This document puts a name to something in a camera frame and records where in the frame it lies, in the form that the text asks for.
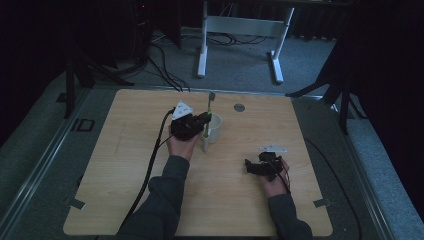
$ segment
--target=black device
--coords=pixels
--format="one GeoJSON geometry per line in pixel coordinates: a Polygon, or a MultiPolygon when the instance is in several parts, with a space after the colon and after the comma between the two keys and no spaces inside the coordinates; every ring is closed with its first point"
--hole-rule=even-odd
{"type": "Polygon", "coordinates": [[[248,173],[267,176],[268,181],[271,182],[283,170],[281,159],[281,156],[277,157],[275,152],[262,152],[259,154],[259,163],[252,163],[245,159],[244,164],[248,173]]]}
{"type": "Polygon", "coordinates": [[[182,141],[188,141],[202,132],[204,125],[212,120],[212,114],[204,112],[198,116],[193,114],[175,119],[171,122],[171,134],[182,141]]]}

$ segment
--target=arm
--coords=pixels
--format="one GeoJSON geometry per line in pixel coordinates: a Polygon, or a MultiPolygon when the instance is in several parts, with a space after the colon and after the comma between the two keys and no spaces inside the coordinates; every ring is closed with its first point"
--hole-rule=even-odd
{"type": "MultiPolygon", "coordinates": [[[[289,166],[283,160],[283,170],[280,175],[287,182],[289,166]]],[[[276,177],[271,182],[266,177],[260,176],[259,180],[268,197],[269,212],[277,229],[279,239],[297,240],[312,239],[312,231],[309,225],[297,218],[296,206],[293,198],[286,189],[282,180],[276,177]]]]}
{"type": "Polygon", "coordinates": [[[193,148],[200,138],[189,141],[171,137],[169,158],[162,176],[149,181],[150,194],[119,230],[118,239],[172,239],[177,231],[184,196],[184,184],[193,148]]]}

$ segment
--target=hand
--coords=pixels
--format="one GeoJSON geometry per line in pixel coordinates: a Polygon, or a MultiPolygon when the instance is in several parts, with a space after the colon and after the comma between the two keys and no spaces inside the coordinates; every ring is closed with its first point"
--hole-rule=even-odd
{"type": "MultiPolygon", "coordinates": [[[[171,126],[168,127],[168,131],[171,135],[171,126]]],[[[200,139],[201,135],[202,132],[192,137],[188,141],[181,141],[178,140],[176,137],[172,136],[166,141],[169,155],[180,156],[190,161],[191,155],[193,154],[193,148],[196,145],[197,141],[200,139]]]]}
{"type": "MultiPolygon", "coordinates": [[[[283,162],[283,170],[280,172],[280,175],[283,177],[283,179],[287,183],[287,172],[289,170],[289,165],[284,161],[284,159],[281,160],[283,162]]],[[[286,189],[284,183],[281,181],[281,179],[277,176],[272,180],[271,182],[268,181],[268,178],[265,176],[259,176],[259,181],[262,184],[262,188],[265,191],[265,195],[270,198],[276,195],[281,194],[287,194],[288,189],[286,189]]]]}

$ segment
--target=white stand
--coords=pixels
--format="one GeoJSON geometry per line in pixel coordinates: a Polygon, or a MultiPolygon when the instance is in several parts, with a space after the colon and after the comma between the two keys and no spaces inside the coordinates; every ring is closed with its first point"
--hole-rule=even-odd
{"type": "Polygon", "coordinates": [[[290,26],[291,17],[294,8],[289,8],[289,13],[284,21],[270,21],[248,18],[234,18],[221,16],[208,16],[208,2],[203,3],[203,21],[202,21],[202,47],[199,57],[199,68],[197,76],[203,78],[206,72],[206,57],[208,46],[206,37],[208,32],[231,33],[240,35],[253,35],[265,37],[277,37],[278,43],[275,51],[271,51],[271,61],[274,68],[275,80],[277,83],[283,83],[283,73],[280,67],[281,48],[290,26]]]}

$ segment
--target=wooden board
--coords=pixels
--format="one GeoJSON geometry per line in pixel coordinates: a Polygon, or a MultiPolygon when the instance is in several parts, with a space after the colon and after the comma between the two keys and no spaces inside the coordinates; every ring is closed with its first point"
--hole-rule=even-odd
{"type": "MultiPolygon", "coordinates": [[[[76,199],[64,224],[69,235],[114,235],[143,183],[160,125],[182,100],[198,115],[207,111],[208,93],[120,90],[106,118],[76,199]]],[[[177,236],[275,236],[266,197],[244,159],[258,161],[259,147],[276,144],[290,166],[292,196],[298,217],[315,236],[332,226],[291,100],[282,96],[216,93],[212,111],[223,119],[218,141],[205,153],[198,142],[186,181],[177,236]],[[243,104],[238,112],[235,104],[243,104]]],[[[166,126],[171,123],[168,117],[166,126]]],[[[162,135],[162,141],[168,131],[162,135]]],[[[168,157],[163,145],[152,176],[160,175],[168,157]]],[[[142,201],[149,194],[146,190],[142,201]]]]}

